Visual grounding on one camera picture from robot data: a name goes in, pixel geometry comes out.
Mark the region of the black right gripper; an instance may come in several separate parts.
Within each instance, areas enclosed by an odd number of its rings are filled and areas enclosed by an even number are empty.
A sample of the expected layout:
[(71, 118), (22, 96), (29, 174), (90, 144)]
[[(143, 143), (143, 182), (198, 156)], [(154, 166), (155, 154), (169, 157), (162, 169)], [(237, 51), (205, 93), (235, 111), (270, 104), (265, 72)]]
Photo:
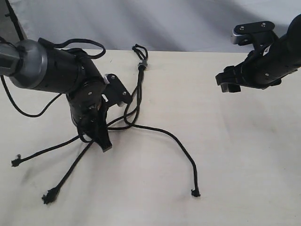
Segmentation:
[(272, 78), (269, 73), (264, 72), (263, 77), (256, 72), (253, 64), (257, 59), (263, 58), (263, 51), (252, 50), (246, 59), (238, 65), (227, 66), (222, 73), (216, 75), (216, 83), (222, 92), (240, 92), (241, 86), (254, 89), (266, 89), (270, 86), (281, 84), (281, 78)]

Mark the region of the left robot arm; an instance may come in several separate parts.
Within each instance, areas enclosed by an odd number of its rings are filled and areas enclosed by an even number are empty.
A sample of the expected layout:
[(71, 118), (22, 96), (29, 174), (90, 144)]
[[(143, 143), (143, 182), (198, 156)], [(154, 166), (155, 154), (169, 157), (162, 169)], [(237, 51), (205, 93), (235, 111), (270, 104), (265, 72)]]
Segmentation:
[(12, 44), (0, 40), (0, 74), (22, 89), (65, 94), (79, 136), (87, 135), (103, 151), (112, 147), (102, 94), (109, 82), (93, 63), (104, 46), (89, 39), (54, 44), (46, 39)]

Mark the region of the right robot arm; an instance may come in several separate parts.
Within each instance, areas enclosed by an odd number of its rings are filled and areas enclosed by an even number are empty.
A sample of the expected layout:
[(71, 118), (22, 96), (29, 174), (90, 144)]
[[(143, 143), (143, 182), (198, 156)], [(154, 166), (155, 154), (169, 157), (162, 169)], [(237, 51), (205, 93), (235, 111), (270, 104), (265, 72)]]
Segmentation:
[(301, 17), (296, 16), (287, 32), (278, 37), (270, 21), (239, 24), (232, 31), (234, 45), (253, 45), (246, 59), (227, 66), (216, 75), (222, 92), (240, 92), (241, 87), (266, 89), (280, 85), (282, 78), (301, 66)]

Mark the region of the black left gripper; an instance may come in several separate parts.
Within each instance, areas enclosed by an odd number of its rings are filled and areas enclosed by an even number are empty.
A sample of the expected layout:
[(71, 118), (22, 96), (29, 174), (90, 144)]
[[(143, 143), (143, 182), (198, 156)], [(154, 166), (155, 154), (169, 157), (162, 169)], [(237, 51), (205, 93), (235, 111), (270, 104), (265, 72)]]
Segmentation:
[(95, 141), (103, 152), (112, 148), (106, 124), (107, 111), (108, 108), (103, 98), (89, 106), (80, 106), (70, 102), (71, 119), (76, 126), (80, 140)]

